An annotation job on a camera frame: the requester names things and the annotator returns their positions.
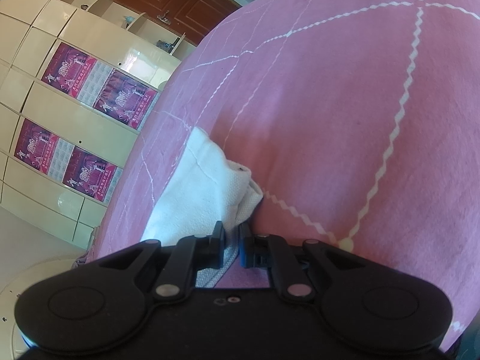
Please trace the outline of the white pants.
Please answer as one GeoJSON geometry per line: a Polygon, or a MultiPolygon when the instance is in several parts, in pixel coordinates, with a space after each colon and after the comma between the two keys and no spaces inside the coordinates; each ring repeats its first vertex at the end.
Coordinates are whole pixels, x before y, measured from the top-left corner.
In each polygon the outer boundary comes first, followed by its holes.
{"type": "Polygon", "coordinates": [[[224,265],[199,272],[196,284],[213,288],[239,252],[237,226],[250,219],[263,198],[251,170],[228,160],[201,128],[194,128],[172,178],[142,234],[173,246],[186,236],[208,236],[218,221],[225,229],[224,265]]]}

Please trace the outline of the lower left pink poster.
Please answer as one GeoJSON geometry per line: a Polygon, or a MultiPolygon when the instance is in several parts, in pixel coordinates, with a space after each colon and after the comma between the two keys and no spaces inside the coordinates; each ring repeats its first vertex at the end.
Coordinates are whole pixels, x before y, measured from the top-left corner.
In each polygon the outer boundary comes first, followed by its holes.
{"type": "Polygon", "coordinates": [[[68,161],[63,184],[105,203],[121,173],[118,166],[75,146],[68,161]]]}

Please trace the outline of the pink poster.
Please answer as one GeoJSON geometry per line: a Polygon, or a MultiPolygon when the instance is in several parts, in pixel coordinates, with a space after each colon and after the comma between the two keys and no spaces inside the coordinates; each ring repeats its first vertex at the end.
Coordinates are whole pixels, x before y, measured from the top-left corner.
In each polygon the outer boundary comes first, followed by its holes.
{"type": "Polygon", "coordinates": [[[49,86],[77,98],[97,59],[61,42],[49,61],[41,80],[49,86]]]}
{"type": "Polygon", "coordinates": [[[159,92],[113,70],[94,102],[94,108],[128,127],[139,130],[159,92]]]}
{"type": "Polygon", "coordinates": [[[47,174],[59,137],[25,119],[19,131],[14,156],[30,167],[47,174]]]}
{"type": "Polygon", "coordinates": [[[68,161],[63,184],[105,203],[121,173],[118,166],[75,146],[68,161]]]}

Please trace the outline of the lower right pink poster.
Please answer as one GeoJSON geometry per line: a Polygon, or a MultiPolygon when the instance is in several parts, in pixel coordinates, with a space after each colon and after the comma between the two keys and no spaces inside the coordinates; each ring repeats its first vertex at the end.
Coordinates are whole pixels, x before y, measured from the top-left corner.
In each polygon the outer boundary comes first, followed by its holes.
{"type": "Polygon", "coordinates": [[[113,70],[94,102],[94,108],[128,127],[139,130],[159,92],[113,70]]]}

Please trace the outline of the pink checked bedspread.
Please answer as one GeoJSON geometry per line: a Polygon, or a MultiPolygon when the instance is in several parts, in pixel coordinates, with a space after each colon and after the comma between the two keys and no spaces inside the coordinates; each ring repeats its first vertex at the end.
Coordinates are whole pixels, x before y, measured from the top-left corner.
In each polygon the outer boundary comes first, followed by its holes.
{"type": "Polygon", "coordinates": [[[140,241],[191,133],[251,170],[259,233],[317,238],[479,311],[479,0],[256,0],[176,69],[89,260],[140,241]]]}

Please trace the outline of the upper left pink poster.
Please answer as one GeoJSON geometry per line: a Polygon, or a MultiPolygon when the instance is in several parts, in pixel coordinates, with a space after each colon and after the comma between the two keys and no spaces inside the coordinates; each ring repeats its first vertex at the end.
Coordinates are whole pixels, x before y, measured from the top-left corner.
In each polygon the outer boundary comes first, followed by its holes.
{"type": "Polygon", "coordinates": [[[30,167],[47,174],[59,137],[25,119],[19,131],[14,156],[30,167]]]}

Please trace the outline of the cream wardrobe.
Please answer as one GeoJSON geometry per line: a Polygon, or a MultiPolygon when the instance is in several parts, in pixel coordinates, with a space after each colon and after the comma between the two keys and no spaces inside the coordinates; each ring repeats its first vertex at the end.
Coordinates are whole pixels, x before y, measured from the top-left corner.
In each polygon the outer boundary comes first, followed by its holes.
{"type": "Polygon", "coordinates": [[[94,108],[113,70],[161,93],[180,60],[60,0],[1,0],[1,206],[59,239],[86,248],[114,189],[99,202],[63,184],[75,146],[123,171],[139,130],[94,108]],[[77,98],[41,80],[60,43],[97,59],[77,98]],[[47,174],[14,156],[23,121],[59,137],[47,174]]]}

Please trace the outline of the upper right pink poster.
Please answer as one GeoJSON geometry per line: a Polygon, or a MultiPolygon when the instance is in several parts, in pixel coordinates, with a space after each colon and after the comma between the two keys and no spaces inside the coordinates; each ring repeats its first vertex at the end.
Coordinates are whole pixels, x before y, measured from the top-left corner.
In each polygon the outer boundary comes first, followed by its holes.
{"type": "Polygon", "coordinates": [[[41,80],[49,86],[77,98],[97,59],[61,42],[49,61],[41,80]]]}

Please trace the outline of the cream corner shelves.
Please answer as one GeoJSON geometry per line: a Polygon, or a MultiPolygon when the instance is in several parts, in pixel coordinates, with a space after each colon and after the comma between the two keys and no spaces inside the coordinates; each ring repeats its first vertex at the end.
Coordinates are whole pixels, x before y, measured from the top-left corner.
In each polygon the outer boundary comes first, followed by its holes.
{"type": "Polygon", "coordinates": [[[145,12],[137,13],[114,0],[60,0],[87,11],[120,27],[145,41],[166,50],[170,55],[183,60],[196,48],[186,40],[186,35],[177,35],[160,26],[145,12]]]}

